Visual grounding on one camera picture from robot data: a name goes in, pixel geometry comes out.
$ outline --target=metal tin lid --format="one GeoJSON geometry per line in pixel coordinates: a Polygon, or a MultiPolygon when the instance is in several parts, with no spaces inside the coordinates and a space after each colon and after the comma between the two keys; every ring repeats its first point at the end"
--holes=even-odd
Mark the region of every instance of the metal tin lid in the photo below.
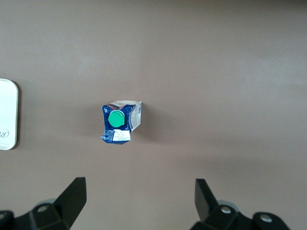
{"type": "Polygon", "coordinates": [[[10,150],[17,140],[18,88],[0,79],[0,150],[10,150]]]}
{"type": "Polygon", "coordinates": [[[118,128],[125,124],[125,114],[120,110],[113,110],[108,118],[111,126],[118,128]]]}

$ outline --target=green bottle cap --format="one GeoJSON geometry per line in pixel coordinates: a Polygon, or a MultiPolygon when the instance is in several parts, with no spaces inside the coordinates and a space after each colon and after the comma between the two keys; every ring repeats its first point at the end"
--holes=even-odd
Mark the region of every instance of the green bottle cap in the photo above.
{"type": "Polygon", "coordinates": [[[113,110],[108,118],[111,126],[118,128],[125,124],[125,114],[120,110],[113,110]]]}

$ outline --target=gray floor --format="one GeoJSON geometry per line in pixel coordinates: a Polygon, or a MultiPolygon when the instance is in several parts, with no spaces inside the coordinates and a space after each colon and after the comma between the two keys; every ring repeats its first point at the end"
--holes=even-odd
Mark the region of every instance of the gray floor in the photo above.
{"type": "Polygon", "coordinates": [[[0,1],[0,78],[20,88],[0,209],[21,215],[77,176],[73,230],[188,230],[195,178],[243,214],[307,226],[307,3],[0,1]],[[101,106],[143,101],[132,141],[101,106]]]}

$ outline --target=white sticker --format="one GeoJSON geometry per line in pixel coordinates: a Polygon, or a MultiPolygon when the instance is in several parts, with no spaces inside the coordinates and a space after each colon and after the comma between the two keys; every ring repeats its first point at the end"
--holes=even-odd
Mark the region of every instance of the white sticker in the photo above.
{"type": "Polygon", "coordinates": [[[131,140],[129,130],[114,129],[113,141],[131,140]]]}

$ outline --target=milk carton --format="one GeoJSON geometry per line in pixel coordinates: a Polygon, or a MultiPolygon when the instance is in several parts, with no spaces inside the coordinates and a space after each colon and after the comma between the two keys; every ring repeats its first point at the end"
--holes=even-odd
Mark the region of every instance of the milk carton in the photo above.
{"type": "Polygon", "coordinates": [[[142,103],[116,101],[102,106],[105,131],[101,139],[106,143],[124,144],[131,140],[130,134],[141,124],[142,103]]]}

